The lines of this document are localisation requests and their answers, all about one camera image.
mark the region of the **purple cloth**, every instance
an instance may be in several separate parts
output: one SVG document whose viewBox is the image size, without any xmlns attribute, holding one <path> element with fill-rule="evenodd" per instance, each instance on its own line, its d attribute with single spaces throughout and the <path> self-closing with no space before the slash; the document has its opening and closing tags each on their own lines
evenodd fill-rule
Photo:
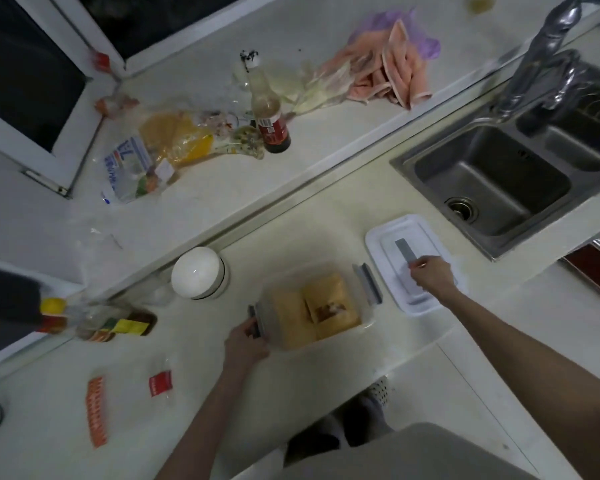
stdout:
<svg viewBox="0 0 600 480">
<path fill-rule="evenodd" d="M 416 8 L 409 11 L 391 10 L 375 13 L 366 17 L 355 32 L 349 37 L 348 45 L 351 45 L 362 32 L 375 32 L 390 29 L 398 20 L 402 20 L 404 28 L 407 29 L 409 40 L 418 48 L 420 56 L 424 59 L 436 59 L 440 55 L 440 40 L 427 37 L 427 34 L 416 23 Z"/>
</svg>

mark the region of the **sink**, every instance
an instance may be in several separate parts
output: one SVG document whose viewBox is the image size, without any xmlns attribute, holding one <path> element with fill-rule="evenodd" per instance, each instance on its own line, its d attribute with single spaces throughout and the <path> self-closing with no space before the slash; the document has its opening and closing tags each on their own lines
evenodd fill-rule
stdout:
<svg viewBox="0 0 600 480">
<path fill-rule="evenodd" d="M 555 81 L 539 78 L 512 118 L 487 104 L 391 165 L 497 260 L 600 192 L 600 69 L 583 66 L 558 109 L 542 108 Z"/>
<path fill-rule="evenodd" d="M 571 187 L 567 176 L 492 126 L 471 128 L 433 149 L 416 162 L 415 174 L 485 235 L 506 233 Z"/>
</svg>

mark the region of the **orange cloth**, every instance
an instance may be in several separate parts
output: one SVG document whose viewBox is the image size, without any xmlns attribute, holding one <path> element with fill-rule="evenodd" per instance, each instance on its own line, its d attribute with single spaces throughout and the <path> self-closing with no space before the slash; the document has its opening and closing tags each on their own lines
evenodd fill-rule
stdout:
<svg viewBox="0 0 600 480">
<path fill-rule="evenodd" d="M 432 96 L 427 63 L 409 41 L 401 20 L 396 21 L 390 31 L 361 33 L 321 69 L 336 70 L 348 59 L 355 74 L 348 99 L 367 102 L 373 97 L 386 96 L 392 103 L 410 109 Z"/>
</svg>

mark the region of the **person's left hand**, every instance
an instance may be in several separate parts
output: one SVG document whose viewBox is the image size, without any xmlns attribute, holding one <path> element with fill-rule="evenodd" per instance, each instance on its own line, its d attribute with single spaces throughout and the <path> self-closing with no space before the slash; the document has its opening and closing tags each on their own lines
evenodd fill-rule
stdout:
<svg viewBox="0 0 600 480">
<path fill-rule="evenodd" d="M 248 331 L 256 324 L 256 318 L 249 318 L 235 327 L 224 341 L 223 372 L 244 379 L 254 365 L 269 356 L 267 341 L 262 337 L 254 339 Z"/>
</svg>

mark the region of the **white countertop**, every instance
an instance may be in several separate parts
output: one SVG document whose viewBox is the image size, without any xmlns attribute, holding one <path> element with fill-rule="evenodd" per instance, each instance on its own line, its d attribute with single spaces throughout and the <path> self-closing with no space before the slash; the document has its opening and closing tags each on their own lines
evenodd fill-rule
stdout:
<svg viewBox="0 0 600 480">
<path fill-rule="evenodd" d="M 74 189 L 72 229 L 86 246 L 88 294 L 111 295 L 184 251 L 213 238 L 312 178 L 391 134 L 523 53 L 542 21 L 561 0 L 497 0 L 483 15 L 469 15 L 464 0 L 276 0 L 181 53 L 123 83 L 121 90 L 147 104 L 187 95 L 222 97 L 232 66 L 244 48 L 266 60 L 296 66 L 328 60 L 344 46 L 365 15 L 417 6 L 417 19 L 442 44 L 429 64 L 430 101 L 405 111 L 386 100 L 367 106 L 345 102 L 289 124 L 292 145 L 263 161 L 227 155 L 186 171 L 161 195 L 118 209 L 107 207 L 102 158 L 115 143 L 106 121 Z M 585 14 L 594 8 L 586 6 Z M 586 17 L 570 38 L 590 29 Z M 102 234 L 88 233 L 91 228 Z"/>
<path fill-rule="evenodd" d="M 580 47 L 600 48 L 600 29 L 587 37 Z M 588 60 L 600 64 L 600 49 L 590 55 Z M 391 219 L 423 216 L 457 259 L 470 294 L 487 305 L 598 233 L 600 194 L 492 263 L 389 165 L 479 104 L 453 113 L 225 248 L 221 254 L 232 277 L 220 299 L 176 298 L 155 309 L 159 322 L 148 337 L 71 341 L 3 380 L 0 400 L 7 416 L 0 428 L 0 479 L 153 478 L 215 382 L 224 338 L 244 318 L 263 280 L 321 258 L 372 265 L 364 236 Z M 216 477 L 245 468 L 456 325 L 446 310 L 407 317 L 378 282 L 385 301 L 374 309 L 373 325 L 304 351 L 275 353 L 256 368 L 223 443 Z M 84 411 L 92 371 L 156 352 L 173 364 L 172 407 L 94 451 Z"/>
</svg>

